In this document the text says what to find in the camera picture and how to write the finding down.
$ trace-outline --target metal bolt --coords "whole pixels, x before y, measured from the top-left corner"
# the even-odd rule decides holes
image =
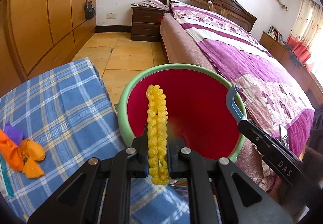
[[[88,163],[89,163],[90,165],[96,165],[98,162],[99,162],[99,160],[98,160],[96,157],[91,157],[91,158],[88,160]]]
[[[190,154],[192,151],[191,151],[191,149],[190,149],[190,148],[181,148],[180,152],[181,152],[182,154],[188,155],[188,154]]]
[[[226,157],[222,157],[219,159],[219,162],[222,164],[222,165],[228,165],[230,160]]]
[[[129,155],[135,154],[135,152],[136,152],[136,149],[133,148],[133,147],[130,147],[130,148],[126,149],[126,153],[129,154]]]

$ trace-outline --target black baseboard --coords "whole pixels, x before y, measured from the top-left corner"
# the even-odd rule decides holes
[[[96,26],[96,33],[131,33],[131,25],[102,25]]]

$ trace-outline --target low wooden dresser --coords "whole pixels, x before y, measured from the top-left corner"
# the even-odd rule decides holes
[[[306,93],[314,108],[323,104],[322,86],[317,81],[316,77],[308,72],[301,63],[295,64],[295,61],[292,60],[292,52],[285,49],[265,32],[263,32],[259,43],[292,75]]]
[[[153,7],[133,6],[131,40],[158,42],[160,21],[165,10]]]

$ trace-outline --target nightstand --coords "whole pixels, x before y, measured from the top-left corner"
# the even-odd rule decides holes
[[[165,10],[154,7],[132,6],[131,40],[158,42],[160,19]]]

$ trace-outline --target green bucket rim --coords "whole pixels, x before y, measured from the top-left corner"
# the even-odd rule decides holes
[[[121,137],[127,147],[130,147],[132,145],[132,141],[135,138],[135,135],[132,132],[132,129],[131,129],[129,121],[128,121],[128,116],[127,116],[128,98],[129,98],[131,91],[133,90],[135,85],[138,84],[145,77],[147,77],[153,73],[163,71],[163,70],[169,70],[169,69],[187,69],[187,70],[201,72],[201,73],[211,76],[215,80],[219,81],[227,89],[230,89],[230,87],[232,86],[230,84],[230,82],[228,82],[226,79],[224,79],[219,74],[217,74],[211,70],[208,70],[204,67],[190,65],[190,64],[179,64],[179,63],[165,64],[165,65],[151,67],[151,68],[141,72],[140,74],[136,75],[127,84],[125,89],[122,91],[122,94],[121,94],[120,100],[119,100],[119,104],[118,104],[118,124],[119,124],[120,134],[121,134]],[[244,107],[243,101],[242,101],[241,97],[239,96],[239,94],[235,95],[235,102],[237,103],[242,114],[244,116],[247,116],[246,109]],[[237,160],[237,156],[243,146],[244,140],[245,140],[245,136],[240,133],[237,144],[235,145],[235,148],[233,149],[233,151],[231,152],[231,154],[228,157],[232,162],[235,162]]]

